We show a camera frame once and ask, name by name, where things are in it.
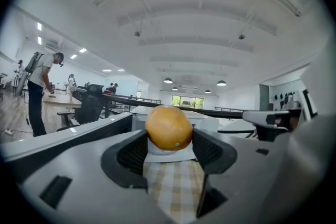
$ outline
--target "orange fruit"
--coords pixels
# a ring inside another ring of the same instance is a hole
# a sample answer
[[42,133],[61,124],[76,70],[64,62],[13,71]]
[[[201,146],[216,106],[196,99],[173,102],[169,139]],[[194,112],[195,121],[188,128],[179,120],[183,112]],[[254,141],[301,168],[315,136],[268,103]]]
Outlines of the orange fruit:
[[186,148],[193,135],[193,126],[175,106],[157,106],[149,113],[145,128],[149,139],[158,148],[178,151]]

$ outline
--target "black chair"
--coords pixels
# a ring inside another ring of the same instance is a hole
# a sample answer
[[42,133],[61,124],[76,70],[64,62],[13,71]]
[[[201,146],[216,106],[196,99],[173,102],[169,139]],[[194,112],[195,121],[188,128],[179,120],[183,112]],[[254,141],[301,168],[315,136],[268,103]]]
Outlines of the black chair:
[[102,88],[103,85],[96,84],[90,84],[87,87],[87,91],[82,94],[82,105],[77,113],[77,122],[68,119],[68,115],[73,114],[73,112],[58,112],[57,115],[64,117],[66,127],[58,129],[57,132],[97,121],[105,104],[105,100],[102,96]]

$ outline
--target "checkered cloth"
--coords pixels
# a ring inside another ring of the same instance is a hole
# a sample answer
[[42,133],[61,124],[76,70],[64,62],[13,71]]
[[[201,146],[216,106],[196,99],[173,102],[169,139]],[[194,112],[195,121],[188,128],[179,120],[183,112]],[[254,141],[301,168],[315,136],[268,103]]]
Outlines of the checkered cloth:
[[196,219],[204,173],[198,162],[144,163],[149,195],[177,223]]

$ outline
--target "window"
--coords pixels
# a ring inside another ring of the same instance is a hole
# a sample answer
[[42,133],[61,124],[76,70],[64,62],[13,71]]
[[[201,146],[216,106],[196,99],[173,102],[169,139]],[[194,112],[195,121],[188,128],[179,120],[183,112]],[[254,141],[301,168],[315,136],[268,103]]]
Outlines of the window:
[[172,105],[182,108],[203,109],[203,98],[194,98],[186,96],[173,95]]

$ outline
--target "wooden floor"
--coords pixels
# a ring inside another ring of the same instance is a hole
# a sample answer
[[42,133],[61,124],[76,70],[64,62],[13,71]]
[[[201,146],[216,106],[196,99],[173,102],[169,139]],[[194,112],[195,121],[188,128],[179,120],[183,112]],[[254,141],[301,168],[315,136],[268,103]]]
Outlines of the wooden floor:
[[[12,92],[2,90],[3,101],[0,100],[0,143],[8,143],[22,139],[33,138],[33,131],[26,122],[28,117],[28,91],[25,98],[14,97]],[[45,117],[45,109],[48,109],[48,118]],[[57,112],[64,111],[65,108],[44,106],[42,103],[42,119],[47,133],[53,133],[57,129],[65,126],[61,122],[61,117]],[[3,132],[6,128],[14,129],[13,135]]]

